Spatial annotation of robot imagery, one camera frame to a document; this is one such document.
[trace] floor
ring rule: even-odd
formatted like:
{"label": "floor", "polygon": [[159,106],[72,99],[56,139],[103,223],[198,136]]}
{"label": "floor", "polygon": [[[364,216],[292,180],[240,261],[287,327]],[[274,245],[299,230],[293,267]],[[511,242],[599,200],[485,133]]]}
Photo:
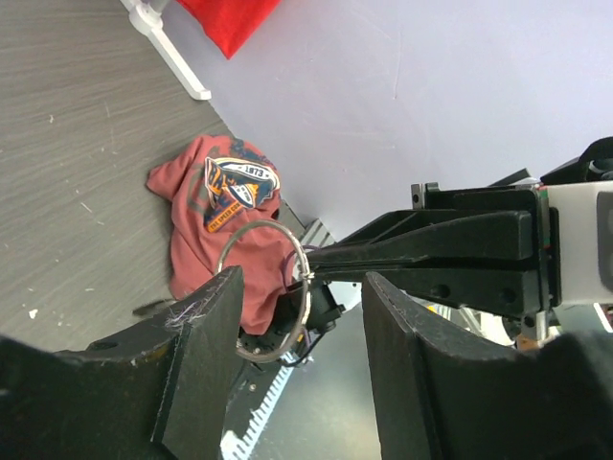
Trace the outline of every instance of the floor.
{"label": "floor", "polygon": [[291,375],[252,460],[381,458],[362,308],[347,312]]}
{"label": "floor", "polygon": [[147,171],[228,130],[119,0],[2,2],[0,30],[0,333],[82,349],[168,296]]}

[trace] white bracket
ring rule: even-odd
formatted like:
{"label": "white bracket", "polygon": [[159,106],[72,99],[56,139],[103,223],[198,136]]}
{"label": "white bracket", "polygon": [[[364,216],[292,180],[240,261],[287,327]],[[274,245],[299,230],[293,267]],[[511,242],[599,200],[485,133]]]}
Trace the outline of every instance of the white bracket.
{"label": "white bracket", "polygon": [[197,101],[211,99],[211,91],[200,82],[164,32],[162,14],[142,0],[122,0],[122,3],[129,11],[134,28],[149,39],[188,94]]}

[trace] gray wall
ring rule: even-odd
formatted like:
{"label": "gray wall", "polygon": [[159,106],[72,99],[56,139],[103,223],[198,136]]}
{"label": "gray wall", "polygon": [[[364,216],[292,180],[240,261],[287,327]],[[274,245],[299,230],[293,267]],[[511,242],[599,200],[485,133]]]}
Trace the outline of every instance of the gray wall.
{"label": "gray wall", "polygon": [[165,16],[229,128],[336,238],[409,207],[413,182],[541,174],[613,131],[608,0],[283,0],[230,61]]}

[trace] metal ring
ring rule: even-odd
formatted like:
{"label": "metal ring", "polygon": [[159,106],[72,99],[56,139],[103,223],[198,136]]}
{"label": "metal ring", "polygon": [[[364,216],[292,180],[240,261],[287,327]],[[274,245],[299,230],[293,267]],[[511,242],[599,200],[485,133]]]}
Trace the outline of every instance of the metal ring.
{"label": "metal ring", "polygon": [[302,299],[300,303],[300,309],[298,311],[298,320],[296,324],[292,328],[289,333],[289,336],[286,340],[281,344],[281,346],[277,350],[273,350],[270,353],[261,354],[261,353],[251,353],[245,350],[242,346],[240,346],[239,341],[237,341],[237,354],[249,361],[257,362],[257,363],[265,363],[265,362],[273,362],[277,359],[281,358],[285,353],[289,352],[294,344],[300,338],[302,334],[303,327],[307,324],[308,315],[310,314],[310,280],[313,277],[313,274],[310,272],[310,268],[308,267],[308,259],[307,253],[303,249],[302,245],[298,241],[296,237],[291,233],[291,231],[281,225],[275,220],[254,220],[253,222],[249,222],[246,225],[243,225],[239,228],[237,233],[235,233],[228,242],[223,246],[221,250],[221,254],[219,255],[219,260],[217,262],[216,274],[219,273],[226,259],[228,257],[228,253],[230,249],[235,245],[235,243],[249,230],[252,230],[257,227],[271,227],[279,230],[283,233],[294,246],[294,250],[296,251],[296,257],[298,258],[298,263],[300,267],[300,275],[303,283],[303,292]]}

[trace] red cloth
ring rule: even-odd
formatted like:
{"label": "red cloth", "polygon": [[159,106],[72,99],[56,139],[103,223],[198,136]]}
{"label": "red cloth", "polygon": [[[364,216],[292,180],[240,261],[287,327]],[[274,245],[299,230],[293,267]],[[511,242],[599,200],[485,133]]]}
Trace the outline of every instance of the red cloth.
{"label": "red cloth", "polygon": [[[184,153],[153,169],[147,186],[172,201],[170,291],[177,299],[213,277],[223,245],[240,227],[274,218],[281,205],[274,165],[254,146],[227,136],[196,138]],[[244,272],[240,325],[249,334],[268,329],[285,292],[281,265],[292,249],[279,231],[259,227],[230,251],[225,266],[241,265]]]}
{"label": "red cloth", "polygon": [[281,0],[179,0],[228,59],[280,2]]}

